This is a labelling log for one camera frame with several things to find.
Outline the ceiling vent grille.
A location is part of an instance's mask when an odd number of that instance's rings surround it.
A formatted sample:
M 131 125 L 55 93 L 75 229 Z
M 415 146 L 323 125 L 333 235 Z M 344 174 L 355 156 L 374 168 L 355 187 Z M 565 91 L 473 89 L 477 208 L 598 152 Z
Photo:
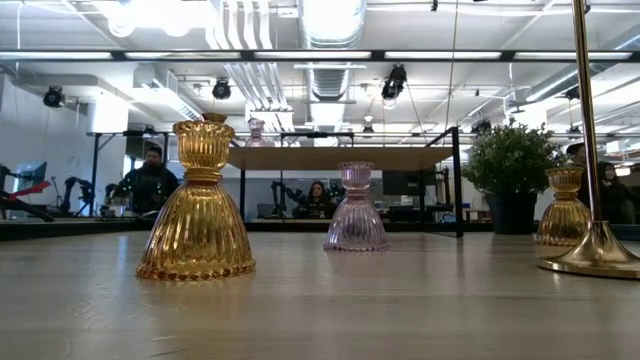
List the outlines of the ceiling vent grille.
M 319 101 L 339 101 L 347 91 L 349 71 L 314 69 L 309 71 L 312 94 Z

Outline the red flat item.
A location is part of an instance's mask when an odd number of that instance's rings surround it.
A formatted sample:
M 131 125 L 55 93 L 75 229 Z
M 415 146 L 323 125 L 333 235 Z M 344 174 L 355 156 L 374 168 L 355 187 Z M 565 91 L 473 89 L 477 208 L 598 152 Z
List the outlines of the red flat item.
M 20 196 L 26 196 L 26 195 L 30 195 L 30 194 L 34 194 L 34 193 L 41 193 L 46 188 L 48 188 L 50 185 L 51 185 L 51 183 L 49 181 L 43 181 L 43 182 L 37 183 L 36 185 L 34 185 L 32 187 L 25 188 L 25 189 L 10 193 L 8 195 L 8 198 L 10 200 L 16 200 Z

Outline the amber ribbed glass candle holder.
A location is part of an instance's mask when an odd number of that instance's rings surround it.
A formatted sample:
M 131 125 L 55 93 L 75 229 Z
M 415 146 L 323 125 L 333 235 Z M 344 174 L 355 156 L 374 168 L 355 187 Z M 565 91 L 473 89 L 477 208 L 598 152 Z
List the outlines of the amber ribbed glass candle holder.
M 244 221 L 221 185 L 234 129 L 202 118 L 177 122 L 173 132 L 184 183 L 160 210 L 136 275 L 195 281 L 253 272 Z
M 578 199 L 584 170 L 578 166 L 548 169 L 554 200 L 545 209 L 535 237 L 537 245 L 573 247 L 587 229 L 590 210 Z

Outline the silver ventilation duct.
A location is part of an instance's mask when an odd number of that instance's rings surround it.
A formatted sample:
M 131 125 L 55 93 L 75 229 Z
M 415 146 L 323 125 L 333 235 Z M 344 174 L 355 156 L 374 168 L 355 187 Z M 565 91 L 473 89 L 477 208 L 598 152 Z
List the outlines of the silver ventilation duct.
M 297 0 L 301 37 L 310 49 L 352 49 L 361 42 L 366 0 Z

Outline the green potted plant black pot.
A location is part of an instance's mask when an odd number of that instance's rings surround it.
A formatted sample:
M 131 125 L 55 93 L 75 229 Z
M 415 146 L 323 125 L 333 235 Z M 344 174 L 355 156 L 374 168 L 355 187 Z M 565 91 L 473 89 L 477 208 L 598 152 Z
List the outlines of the green potted plant black pot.
M 462 176 L 484 195 L 496 234 L 533 233 L 538 195 L 549 187 L 546 172 L 568 162 L 552 135 L 517 124 L 495 126 L 475 138 Z

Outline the tallest brass candlestick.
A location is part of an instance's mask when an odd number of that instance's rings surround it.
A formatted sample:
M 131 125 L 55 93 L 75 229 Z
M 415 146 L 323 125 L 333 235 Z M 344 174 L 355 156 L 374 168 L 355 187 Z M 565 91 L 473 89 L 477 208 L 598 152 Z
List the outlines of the tallest brass candlestick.
M 555 272 L 601 278 L 640 280 L 640 257 L 626 249 L 603 217 L 600 204 L 595 118 L 590 59 L 586 32 L 586 0 L 571 0 L 576 63 L 590 196 L 590 219 L 580 242 L 568 252 L 538 260 L 538 266 Z

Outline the pink ribbed glass candle holder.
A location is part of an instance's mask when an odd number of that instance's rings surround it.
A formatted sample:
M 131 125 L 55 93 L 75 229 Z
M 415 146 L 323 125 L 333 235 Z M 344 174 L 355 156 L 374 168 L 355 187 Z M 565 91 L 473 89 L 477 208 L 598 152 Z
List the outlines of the pink ribbed glass candle holder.
M 248 122 L 250 136 L 247 139 L 246 147 L 271 147 L 272 143 L 263 137 L 264 125 L 263 120 L 251 118 Z
M 323 248 L 327 251 L 377 252 L 389 248 L 383 222 L 370 193 L 371 162 L 339 164 L 343 200 L 332 217 Z

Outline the dark computer monitor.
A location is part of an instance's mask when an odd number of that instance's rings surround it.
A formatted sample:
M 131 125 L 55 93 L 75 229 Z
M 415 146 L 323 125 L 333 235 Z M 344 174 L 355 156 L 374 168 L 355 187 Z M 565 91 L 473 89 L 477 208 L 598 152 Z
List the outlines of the dark computer monitor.
M 420 178 L 420 172 L 383 171 L 383 194 L 385 196 L 418 196 Z

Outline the black aluminium table frame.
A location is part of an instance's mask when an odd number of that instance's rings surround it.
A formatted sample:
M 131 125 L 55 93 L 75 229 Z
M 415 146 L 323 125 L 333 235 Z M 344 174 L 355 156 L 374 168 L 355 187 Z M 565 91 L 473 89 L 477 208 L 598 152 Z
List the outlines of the black aluminium table frame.
M 27 240 L 90 234 L 147 231 L 150 222 L 141 220 L 78 220 L 59 219 L 55 222 L 0 221 L 0 241 Z M 455 223 L 386 223 L 387 232 L 453 233 L 461 229 L 463 234 L 492 232 L 491 224 L 463 223 L 459 228 Z M 327 222 L 250 222 L 245 224 L 248 232 L 327 232 Z

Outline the wooden shelf black metal legs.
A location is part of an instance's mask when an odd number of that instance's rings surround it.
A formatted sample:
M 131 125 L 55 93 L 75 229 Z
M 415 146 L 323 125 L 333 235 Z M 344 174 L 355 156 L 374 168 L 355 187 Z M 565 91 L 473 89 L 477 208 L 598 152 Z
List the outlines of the wooden shelf black metal legs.
M 454 126 L 423 147 L 238 147 L 230 150 L 229 164 L 240 171 L 239 209 L 246 217 L 246 173 L 248 171 L 336 170 L 344 162 L 369 162 L 376 170 L 421 171 L 448 158 L 453 159 L 453 225 L 438 225 L 437 232 L 464 236 L 459 128 Z

